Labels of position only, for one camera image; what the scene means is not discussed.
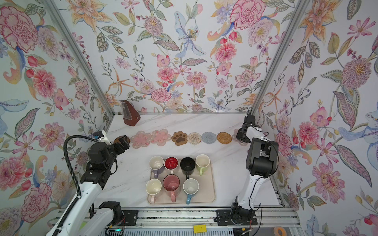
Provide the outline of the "white multicolour zigzag coaster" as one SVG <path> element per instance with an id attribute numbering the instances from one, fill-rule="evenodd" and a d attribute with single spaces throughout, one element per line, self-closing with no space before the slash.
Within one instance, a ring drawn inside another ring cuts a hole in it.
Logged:
<path id="1" fill-rule="evenodd" d="M 197 132 L 192 132 L 188 135 L 188 142 L 192 145 L 197 145 L 201 143 L 201 141 L 202 141 L 201 134 Z"/>

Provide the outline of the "woven rattan round coaster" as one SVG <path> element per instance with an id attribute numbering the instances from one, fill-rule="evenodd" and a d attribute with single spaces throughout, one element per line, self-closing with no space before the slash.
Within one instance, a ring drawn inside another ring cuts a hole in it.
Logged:
<path id="1" fill-rule="evenodd" d="M 232 136 L 227 132 L 220 132 L 217 135 L 217 141 L 221 144 L 228 145 L 232 142 Z"/>

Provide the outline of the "brown round cork coaster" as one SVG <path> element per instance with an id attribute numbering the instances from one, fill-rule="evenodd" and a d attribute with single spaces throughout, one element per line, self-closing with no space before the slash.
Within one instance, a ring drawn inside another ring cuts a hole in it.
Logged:
<path id="1" fill-rule="evenodd" d="M 114 142 L 114 144 L 120 144 L 120 145 L 124 145 L 127 143 L 127 137 L 125 135 L 123 136 L 119 136 L 117 137 Z"/>

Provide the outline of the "cream mug pink handle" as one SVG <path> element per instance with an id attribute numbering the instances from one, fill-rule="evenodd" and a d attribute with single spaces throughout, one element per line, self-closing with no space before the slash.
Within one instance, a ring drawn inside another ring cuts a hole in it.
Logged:
<path id="1" fill-rule="evenodd" d="M 151 179 L 146 184 L 146 192 L 148 194 L 149 203 L 155 204 L 157 198 L 161 194 L 162 183 L 158 179 Z"/>

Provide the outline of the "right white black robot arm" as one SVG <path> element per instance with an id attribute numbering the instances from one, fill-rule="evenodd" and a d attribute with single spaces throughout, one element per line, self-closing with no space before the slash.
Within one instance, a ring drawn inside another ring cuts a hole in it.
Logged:
<path id="1" fill-rule="evenodd" d="M 249 171 L 242 191 L 231 205 L 232 220 L 250 222 L 254 217 L 253 206 L 263 182 L 274 175 L 279 164 L 279 144 L 267 138 L 267 135 L 256 125 L 254 115 L 247 114 L 236 139 L 250 144 L 246 158 L 246 169 Z"/>

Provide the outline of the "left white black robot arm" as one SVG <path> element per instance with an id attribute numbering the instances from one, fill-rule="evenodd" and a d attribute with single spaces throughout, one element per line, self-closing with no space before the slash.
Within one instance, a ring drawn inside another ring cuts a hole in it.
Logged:
<path id="1" fill-rule="evenodd" d="M 115 226 L 125 220 L 119 202 L 103 202 L 95 211 L 94 201 L 113 174 L 112 166 L 118 165 L 117 156 L 130 148 L 129 137 L 123 135 L 110 142 L 104 131 L 96 133 L 93 138 L 81 136 L 94 142 L 88 150 L 89 162 L 81 180 L 76 178 L 68 156 L 68 143 L 74 138 L 74 135 L 66 138 L 63 151 L 76 195 L 57 224 L 48 232 L 49 236 L 97 236 L 105 227 Z"/>

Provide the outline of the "grey-blue woven round coaster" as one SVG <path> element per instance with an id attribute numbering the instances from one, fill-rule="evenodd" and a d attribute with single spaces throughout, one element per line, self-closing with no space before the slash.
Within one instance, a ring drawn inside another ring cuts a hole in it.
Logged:
<path id="1" fill-rule="evenodd" d="M 201 136 L 202 141 L 206 144 L 213 144 L 217 141 L 217 135 L 212 132 L 205 132 Z"/>

